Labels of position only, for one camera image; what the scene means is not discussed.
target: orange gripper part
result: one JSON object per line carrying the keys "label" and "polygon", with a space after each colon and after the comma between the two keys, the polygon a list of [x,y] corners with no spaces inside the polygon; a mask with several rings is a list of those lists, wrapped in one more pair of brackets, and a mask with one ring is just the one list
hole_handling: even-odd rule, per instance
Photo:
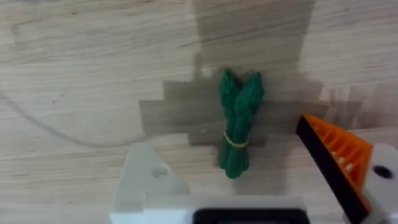
{"label": "orange gripper part", "polygon": [[357,194],[362,195],[364,178],[373,146],[322,119],[307,114],[304,117],[333,156],[348,182]]}

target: wood grain surface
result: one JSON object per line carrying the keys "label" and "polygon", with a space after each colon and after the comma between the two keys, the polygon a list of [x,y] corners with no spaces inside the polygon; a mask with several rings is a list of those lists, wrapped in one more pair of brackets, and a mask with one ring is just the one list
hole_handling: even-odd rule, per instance
{"label": "wood grain surface", "polygon": [[[371,142],[398,126],[396,0],[0,0],[1,223],[109,223],[128,147],[195,194],[295,194],[341,209],[294,129],[310,113]],[[251,170],[214,166],[222,69],[263,73]]]}

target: yellow rubber band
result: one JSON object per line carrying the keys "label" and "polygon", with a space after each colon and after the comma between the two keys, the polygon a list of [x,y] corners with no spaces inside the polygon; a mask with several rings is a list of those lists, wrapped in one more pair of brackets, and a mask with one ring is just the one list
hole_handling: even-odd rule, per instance
{"label": "yellow rubber band", "polygon": [[231,146],[236,147],[238,149],[243,149],[246,146],[248,146],[248,144],[249,144],[249,140],[246,140],[246,142],[242,143],[242,144],[236,144],[236,143],[232,142],[225,131],[224,131],[224,137],[225,137],[225,140],[228,142],[228,144],[230,144]]}

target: black component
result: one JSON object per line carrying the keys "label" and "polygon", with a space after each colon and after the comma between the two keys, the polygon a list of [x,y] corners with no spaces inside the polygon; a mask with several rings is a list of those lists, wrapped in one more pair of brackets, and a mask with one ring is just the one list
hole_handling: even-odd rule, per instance
{"label": "black component", "polygon": [[377,175],[381,176],[382,178],[385,178],[385,179],[393,179],[394,178],[394,174],[391,172],[390,169],[388,169],[385,166],[376,165],[373,167],[373,171]]}
{"label": "black component", "polygon": [[296,133],[317,163],[348,220],[351,224],[361,223],[369,215],[368,210],[362,204],[351,184],[346,180],[328,149],[303,116],[298,122]]}
{"label": "black component", "polygon": [[275,224],[310,224],[307,214],[300,209],[233,209],[206,208],[193,214],[193,224],[220,223],[260,223],[273,222]]}

